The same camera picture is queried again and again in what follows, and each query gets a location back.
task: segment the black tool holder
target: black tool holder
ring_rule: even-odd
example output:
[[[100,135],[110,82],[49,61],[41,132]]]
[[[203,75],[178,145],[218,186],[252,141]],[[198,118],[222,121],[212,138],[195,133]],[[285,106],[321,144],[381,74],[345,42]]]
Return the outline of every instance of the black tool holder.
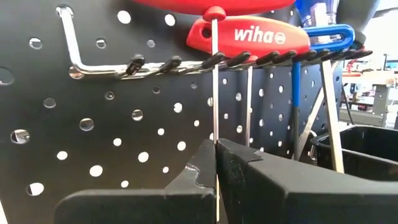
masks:
[[[113,77],[83,77],[71,67],[71,52],[59,14],[60,7],[65,6],[73,11],[82,63],[125,64],[127,72]],[[67,223],[65,220],[70,219],[66,217],[73,217],[62,209],[92,205],[75,210],[80,212],[78,217],[84,217],[82,213],[95,209],[102,199],[109,207],[121,200],[124,208],[151,209],[149,203],[133,205],[134,200],[126,200],[143,196],[153,197],[159,206],[167,206],[171,202],[162,200],[171,197],[185,218],[194,219],[193,213],[185,210],[195,209],[204,220],[195,223],[214,221],[214,213],[203,209],[214,207],[214,201],[208,200],[215,195],[213,185],[186,190],[184,185],[172,184],[192,169],[202,173],[206,162],[195,166],[191,159],[203,139],[212,136],[211,72],[176,75],[174,66],[164,67],[168,60],[181,66],[208,59],[207,54],[185,45],[197,16],[126,0],[4,1],[0,12],[0,40],[4,43],[0,51],[0,200],[9,224],[52,223],[60,201],[57,211],[61,212],[55,213],[57,223]],[[165,16],[174,18],[175,24],[167,24]],[[258,16],[300,25],[293,6]],[[156,63],[151,65],[162,68],[162,73],[139,78],[134,68],[145,70],[148,63]],[[319,69],[317,64],[302,68],[301,129],[322,85]],[[338,71],[337,105],[341,68]],[[220,72],[220,136],[241,144],[246,120],[246,72]],[[290,76],[290,67],[268,65],[255,69],[251,113],[251,147],[288,158],[292,153]],[[325,111],[321,108],[313,130],[325,129]],[[185,177],[189,179],[186,185],[201,185],[195,171]],[[42,189],[35,192],[38,185]],[[120,192],[122,187],[166,189]],[[189,208],[187,200],[198,203]],[[164,210],[160,216],[171,212],[176,210]],[[176,216],[168,221],[177,220]],[[127,217],[127,221],[140,219]]]

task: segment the wiha logo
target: wiha logo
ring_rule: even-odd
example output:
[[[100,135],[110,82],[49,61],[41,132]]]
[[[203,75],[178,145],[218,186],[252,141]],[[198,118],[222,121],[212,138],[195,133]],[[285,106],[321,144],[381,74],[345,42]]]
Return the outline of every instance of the wiha logo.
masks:
[[[250,29],[235,29],[236,41],[250,41],[250,42],[263,42],[284,44],[286,35],[283,32],[261,31],[259,26],[250,26]]]

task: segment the black plastic bin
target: black plastic bin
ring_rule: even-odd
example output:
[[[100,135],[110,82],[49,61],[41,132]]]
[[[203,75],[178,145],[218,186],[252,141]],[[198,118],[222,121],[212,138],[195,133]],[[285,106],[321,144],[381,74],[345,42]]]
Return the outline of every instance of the black plastic bin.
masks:
[[[398,131],[356,125],[340,131],[346,174],[371,180],[398,181]],[[333,169],[329,134],[313,138],[318,166]]]

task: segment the black pegboard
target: black pegboard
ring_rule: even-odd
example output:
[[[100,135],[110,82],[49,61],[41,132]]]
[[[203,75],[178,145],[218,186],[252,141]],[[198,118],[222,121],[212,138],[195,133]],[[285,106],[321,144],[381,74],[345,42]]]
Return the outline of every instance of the black pegboard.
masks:
[[[117,189],[129,181],[129,188],[165,187],[185,167],[203,139],[212,130],[211,73],[181,77],[161,75],[142,80],[110,82],[104,80],[72,80],[68,75],[70,59],[62,22],[55,8],[67,5],[73,9],[81,58],[87,65],[121,64],[141,53],[148,62],[164,62],[173,55],[183,60],[204,60],[207,54],[190,49],[185,38],[198,16],[175,14],[141,6],[125,0],[2,0],[0,7],[0,67],[10,71],[14,83],[0,85],[0,200],[9,224],[47,224],[52,222],[53,210],[59,200],[83,189]],[[131,15],[129,24],[118,21],[116,14],[125,10]],[[166,25],[164,17],[173,14],[176,25]],[[293,7],[268,12],[260,16],[298,25]],[[29,39],[38,38],[42,47],[35,50]],[[104,39],[106,47],[96,46]],[[147,45],[153,40],[155,47]],[[303,68],[301,119],[321,86],[319,66]],[[252,98],[252,147],[264,147],[267,152],[286,156],[290,133],[290,68],[255,69]],[[309,88],[311,80],[315,86]],[[246,119],[247,72],[220,73],[220,137],[244,143]],[[279,93],[279,85],[284,92]],[[154,87],[160,93],[153,92]],[[258,95],[264,89],[264,96]],[[106,100],[107,91],[114,93]],[[236,101],[241,93],[242,100]],[[54,98],[54,108],[46,108],[43,101]],[[181,103],[181,113],[174,112],[174,104]],[[131,119],[134,110],[144,113],[141,121]],[[278,114],[283,113],[282,121]],[[91,118],[94,128],[84,132],[79,128],[83,118]],[[259,120],[264,119],[263,127]],[[314,130],[321,131],[325,113]],[[238,125],[243,127],[236,132]],[[159,136],[157,130],[165,129]],[[14,144],[11,133],[25,129],[30,134],[27,144]],[[120,138],[122,144],[113,145]],[[186,142],[179,151],[177,144]],[[64,161],[57,153],[65,151]],[[148,152],[149,160],[140,163],[140,152]],[[91,166],[101,165],[99,177],[89,174]],[[164,166],[169,172],[164,174]],[[29,184],[44,185],[42,194],[29,196]]]

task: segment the red handle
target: red handle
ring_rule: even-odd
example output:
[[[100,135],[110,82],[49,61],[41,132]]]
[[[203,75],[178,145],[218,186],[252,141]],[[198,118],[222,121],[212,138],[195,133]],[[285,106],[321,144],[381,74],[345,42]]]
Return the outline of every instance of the red handle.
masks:
[[[188,34],[187,45],[211,53],[211,24],[198,19]],[[227,17],[218,23],[218,49],[227,57],[234,57],[247,50],[262,57],[274,50],[284,54],[295,50],[303,54],[310,50],[307,33],[293,25],[254,16]]]
[[[293,4],[294,0],[133,0],[173,12],[204,15],[213,6],[223,8],[227,16],[262,13]]]

